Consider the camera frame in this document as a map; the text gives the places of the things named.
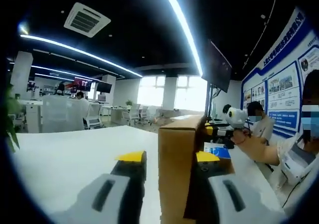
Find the white pillar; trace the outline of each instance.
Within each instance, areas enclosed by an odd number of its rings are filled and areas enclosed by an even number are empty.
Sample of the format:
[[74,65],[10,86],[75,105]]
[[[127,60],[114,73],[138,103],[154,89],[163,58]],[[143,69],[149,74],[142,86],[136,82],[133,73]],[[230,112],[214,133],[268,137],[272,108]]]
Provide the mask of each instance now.
[[163,110],[172,111],[175,103],[177,77],[166,77],[163,95]]
[[104,94],[106,96],[106,102],[109,103],[110,105],[113,105],[113,96],[114,96],[116,77],[110,76],[110,75],[105,75],[105,76],[102,76],[102,81],[112,84],[110,93],[109,94],[104,93]]
[[29,81],[33,56],[29,52],[19,51],[16,56],[10,83],[13,85],[12,94],[20,94],[20,99],[26,99],[26,88]]

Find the display board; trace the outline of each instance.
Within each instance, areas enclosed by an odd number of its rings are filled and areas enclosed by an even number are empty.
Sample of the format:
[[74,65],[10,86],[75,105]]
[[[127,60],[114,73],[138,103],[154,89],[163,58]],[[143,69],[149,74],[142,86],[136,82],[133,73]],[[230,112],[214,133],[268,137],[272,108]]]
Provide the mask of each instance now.
[[241,108],[258,101],[275,120],[275,134],[286,138],[295,135],[301,129],[304,81],[316,69],[319,40],[296,8],[277,41],[242,81]]

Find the office chair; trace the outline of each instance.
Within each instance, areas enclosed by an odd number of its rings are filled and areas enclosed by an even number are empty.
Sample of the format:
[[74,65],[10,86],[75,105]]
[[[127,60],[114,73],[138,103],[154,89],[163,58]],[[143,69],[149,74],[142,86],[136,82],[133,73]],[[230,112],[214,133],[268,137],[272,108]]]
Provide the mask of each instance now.
[[122,112],[122,118],[126,121],[128,121],[129,126],[131,126],[132,122],[133,125],[136,124],[137,121],[140,120],[139,112],[140,112],[140,104],[133,104],[131,109],[127,111]]
[[152,125],[152,123],[157,123],[159,116],[160,114],[158,108],[155,106],[150,106],[147,110],[146,121]]
[[149,107],[148,106],[143,106],[142,107],[142,110],[140,112],[140,123],[144,123],[147,116],[148,116],[148,109]]
[[100,113],[101,113],[102,105],[99,103],[90,103],[88,114],[85,118],[83,118],[84,128],[85,129],[94,129],[103,127]]

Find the black ceiling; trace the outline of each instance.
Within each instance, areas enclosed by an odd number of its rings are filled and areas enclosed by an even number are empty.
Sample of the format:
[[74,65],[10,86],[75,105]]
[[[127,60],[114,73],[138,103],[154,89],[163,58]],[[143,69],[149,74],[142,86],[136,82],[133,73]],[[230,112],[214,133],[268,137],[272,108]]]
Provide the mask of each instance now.
[[[177,1],[190,27],[202,66],[206,65],[203,44],[211,39],[232,65],[232,79],[235,80],[242,80],[262,59],[282,32],[295,7],[294,0],[276,0],[265,33],[243,69],[248,58],[245,54],[250,55],[260,38],[274,0]],[[111,22],[92,38],[64,28],[64,22],[76,2],[102,13]],[[196,73],[187,39],[168,0],[31,0],[20,21],[27,24],[30,35],[84,50],[141,75]],[[70,57],[75,61],[34,49]],[[8,56],[15,57],[18,50],[32,52],[33,63],[39,66],[86,76],[109,74],[76,62],[82,61],[126,78],[137,78],[94,58],[52,44],[22,39],[17,34],[9,47]],[[142,66],[173,63],[189,63],[190,67],[139,70]]]

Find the cable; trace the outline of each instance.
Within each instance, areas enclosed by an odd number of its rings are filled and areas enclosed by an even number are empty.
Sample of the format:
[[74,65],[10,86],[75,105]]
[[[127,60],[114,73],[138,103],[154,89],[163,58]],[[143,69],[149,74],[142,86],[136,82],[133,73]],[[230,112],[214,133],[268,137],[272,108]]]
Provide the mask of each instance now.
[[250,58],[251,54],[253,54],[253,52],[254,52],[254,50],[256,49],[256,47],[257,47],[257,45],[258,45],[258,43],[259,43],[260,39],[261,39],[261,38],[262,38],[262,36],[264,35],[264,32],[265,32],[265,30],[266,30],[266,28],[267,28],[267,25],[268,25],[268,22],[269,22],[269,20],[270,20],[270,18],[271,18],[271,14],[273,13],[273,10],[274,10],[274,7],[275,7],[275,3],[276,3],[276,0],[274,0],[273,7],[271,8],[271,11],[270,11],[270,14],[269,14],[268,20],[267,20],[267,22],[266,22],[266,25],[265,25],[265,27],[264,27],[264,30],[263,30],[263,32],[261,33],[261,35],[260,35],[260,37],[259,37],[259,39],[258,39],[258,41],[257,41],[257,43],[256,43],[256,45],[255,45],[255,47],[253,48],[253,50],[251,51],[250,55],[248,56],[248,58],[247,58],[246,62],[244,63],[244,66],[243,66],[243,68],[242,68],[242,69],[244,69],[244,68],[245,68],[245,66],[247,65],[248,60],[249,60],[249,58]]
[[286,203],[287,203],[287,201],[288,201],[288,199],[289,199],[291,193],[293,193],[293,191],[295,190],[295,188],[306,178],[306,176],[304,176],[304,177],[300,180],[300,182],[298,182],[298,183],[294,186],[294,188],[293,188],[293,189],[291,190],[291,192],[289,193],[289,195],[288,195],[288,197],[287,197],[285,203],[283,204],[282,208],[284,208],[284,206],[286,205]]

